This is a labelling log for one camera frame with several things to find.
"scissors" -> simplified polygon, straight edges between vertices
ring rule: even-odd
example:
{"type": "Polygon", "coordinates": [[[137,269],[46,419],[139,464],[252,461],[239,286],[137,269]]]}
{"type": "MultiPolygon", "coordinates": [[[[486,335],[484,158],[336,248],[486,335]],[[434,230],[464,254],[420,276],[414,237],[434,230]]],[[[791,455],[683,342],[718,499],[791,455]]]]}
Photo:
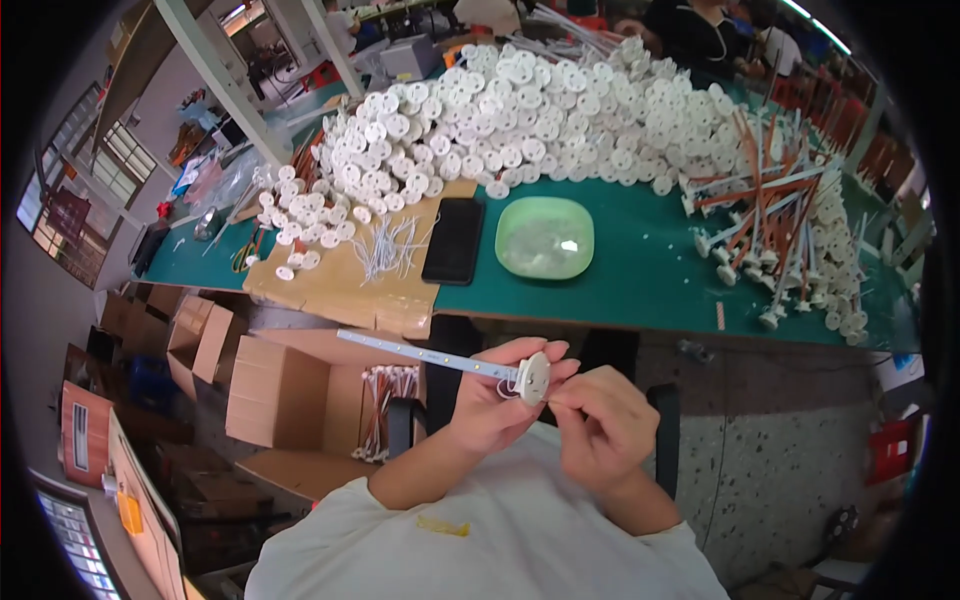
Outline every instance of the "scissors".
{"type": "Polygon", "coordinates": [[[250,240],[248,240],[247,245],[241,248],[233,257],[233,263],[230,265],[230,269],[234,273],[243,273],[250,268],[250,264],[255,261],[248,264],[248,257],[256,256],[257,260],[260,259],[257,253],[260,252],[260,242],[263,240],[264,231],[265,229],[262,228],[258,222],[253,221],[253,232],[250,234],[250,240]]]}

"led strip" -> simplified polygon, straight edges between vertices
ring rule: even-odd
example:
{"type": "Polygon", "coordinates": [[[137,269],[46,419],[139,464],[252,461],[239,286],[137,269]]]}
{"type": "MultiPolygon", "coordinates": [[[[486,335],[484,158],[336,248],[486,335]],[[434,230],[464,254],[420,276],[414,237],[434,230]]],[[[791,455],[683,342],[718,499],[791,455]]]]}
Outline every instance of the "led strip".
{"type": "MultiPolygon", "coordinates": [[[[531,406],[538,404],[543,400],[546,388],[550,383],[550,362],[547,361],[543,352],[537,352],[528,359],[520,361],[518,368],[507,367],[505,365],[495,365],[481,360],[464,358],[455,354],[437,352],[427,348],[417,348],[397,342],[387,342],[360,333],[354,333],[345,329],[337,330],[337,337],[341,340],[363,344],[371,348],[386,350],[392,354],[399,354],[408,358],[414,358],[441,367],[448,367],[462,372],[475,372],[487,377],[493,377],[501,382],[507,382],[508,391],[517,392],[523,400],[531,406]]],[[[497,384],[497,391],[504,397],[507,397],[500,391],[497,384]]]]}

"gray machine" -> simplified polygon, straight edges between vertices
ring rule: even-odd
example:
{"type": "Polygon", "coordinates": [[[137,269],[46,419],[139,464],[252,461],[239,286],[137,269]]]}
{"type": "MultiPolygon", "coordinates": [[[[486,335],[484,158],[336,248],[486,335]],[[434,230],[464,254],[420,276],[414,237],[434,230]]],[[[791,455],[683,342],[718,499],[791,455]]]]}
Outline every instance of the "gray machine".
{"type": "Polygon", "coordinates": [[[441,52],[424,34],[397,40],[380,53],[380,60],[395,82],[418,82],[437,68],[441,52]]]}

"black phone screen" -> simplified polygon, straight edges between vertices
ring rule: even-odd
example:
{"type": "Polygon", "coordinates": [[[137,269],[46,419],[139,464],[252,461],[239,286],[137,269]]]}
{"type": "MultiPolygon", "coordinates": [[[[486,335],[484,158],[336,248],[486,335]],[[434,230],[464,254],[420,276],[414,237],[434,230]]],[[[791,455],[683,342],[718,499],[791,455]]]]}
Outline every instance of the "black phone screen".
{"type": "Polygon", "coordinates": [[[473,281],[484,206],[473,198],[440,200],[421,278],[427,283],[469,285],[473,281]]]}

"green workbench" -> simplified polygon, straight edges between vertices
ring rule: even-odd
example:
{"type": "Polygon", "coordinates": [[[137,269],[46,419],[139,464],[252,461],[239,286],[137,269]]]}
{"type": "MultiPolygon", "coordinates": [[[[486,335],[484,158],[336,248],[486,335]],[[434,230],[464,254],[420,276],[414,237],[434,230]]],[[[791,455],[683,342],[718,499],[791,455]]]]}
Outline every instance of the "green workbench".
{"type": "MultiPolygon", "coordinates": [[[[342,92],[342,83],[337,84],[340,85],[323,88],[324,97],[318,97],[315,103],[319,104],[312,103],[311,107],[318,107],[333,93],[342,92]]],[[[746,101],[754,106],[761,101],[742,87],[728,86],[728,91],[736,102],[746,101]]],[[[307,112],[302,107],[295,111],[307,112]]],[[[284,112],[282,116],[288,120],[300,116],[293,110],[284,112]]],[[[301,130],[295,143],[301,143],[299,138],[315,126],[310,123],[301,130]]],[[[701,258],[693,247],[692,228],[706,226],[715,231],[729,223],[720,217],[707,222],[696,215],[685,218],[678,188],[661,198],[647,185],[627,188],[600,180],[572,183],[544,178],[519,186],[506,200],[487,198],[481,187],[475,196],[487,204],[487,210],[473,282],[466,287],[441,286],[434,304],[438,313],[845,344],[839,333],[824,327],[824,311],[799,314],[793,311],[792,302],[789,317],[780,320],[777,331],[766,331],[757,317],[770,302],[772,295],[767,289],[745,279],[733,287],[724,285],[715,273],[716,263],[701,258]],[[592,264],[580,276],[569,281],[525,279],[508,273],[497,262],[493,253],[497,220],[507,204],[525,196],[569,198],[589,211],[596,247],[592,264]],[[718,327],[718,303],[724,316],[722,330],[718,327]]],[[[864,213],[873,214],[885,208],[847,176],[844,204],[851,223],[864,213]]],[[[250,239],[252,224],[228,227],[219,246],[207,256],[202,256],[207,244],[193,241],[193,226],[187,223],[171,230],[142,280],[242,292],[246,274],[233,273],[230,264],[250,239]]],[[[264,236],[261,256],[269,255],[275,235],[268,232],[264,236]]],[[[872,290],[863,298],[863,308],[870,316],[866,346],[919,351],[917,308],[901,277],[866,252],[861,255],[861,263],[869,278],[861,289],[872,290]]]]}

